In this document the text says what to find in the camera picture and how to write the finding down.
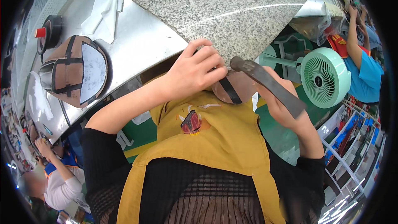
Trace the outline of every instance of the red bottle cap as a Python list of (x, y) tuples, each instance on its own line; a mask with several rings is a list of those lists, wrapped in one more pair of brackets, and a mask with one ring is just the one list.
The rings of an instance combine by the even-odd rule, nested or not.
[(35, 38), (45, 37), (46, 36), (46, 28), (42, 27), (40, 29), (36, 29)]

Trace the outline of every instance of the stainless steel workbench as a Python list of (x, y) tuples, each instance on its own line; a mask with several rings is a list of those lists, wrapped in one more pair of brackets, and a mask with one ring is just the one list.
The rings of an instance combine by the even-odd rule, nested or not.
[[(61, 42), (72, 35), (82, 34), (80, 24), (90, 16), (94, 0), (68, 0), (59, 15), (62, 15)], [(122, 86), (125, 82), (139, 75), (146, 69), (162, 62), (168, 57), (183, 50), (187, 42), (162, 21), (148, 13), (131, 0), (124, 0), (123, 11), (119, 13), (116, 23), (115, 40), (108, 44), (96, 41), (107, 53), (112, 73), (108, 77), (107, 90), (99, 99), (85, 108), (76, 108), (47, 94), (47, 99), (54, 117), (47, 120), (42, 112), (30, 106), (29, 95), (32, 95), (33, 108), (35, 97), (33, 92), (34, 78), (28, 84), (26, 109), (30, 112), (38, 131), (47, 135), (54, 143), (69, 128), (60, 104), (63, 104), (70, 124), (80, 119), (88, 109), (104, 97)], [(37, 72), (41, 65), (40, 57), (36, 57), (32, 70)], [(52, 135), (45, 131), (43, 124), (50, 129)]]

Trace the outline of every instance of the black sleeve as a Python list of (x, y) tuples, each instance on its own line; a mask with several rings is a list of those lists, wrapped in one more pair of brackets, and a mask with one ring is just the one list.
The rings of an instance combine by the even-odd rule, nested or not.
[(86, 201), (96, 223), (116, 223), (123, 187), (131, 170), (116, 135), (84, 128), (83, 149)]
[(323, 191), (323, 176), (325, 158), (309, 159), (299, 157), (296, 166), (292, 166), (279, 157), (266, 141), (270, 173), (275, 180), (280, 199), (285, 199), (286, 208), (297, 209), (297, 204), (307, 206), (302, 208), (309, 216), (305, 223), (317, 223), (325, 203)]

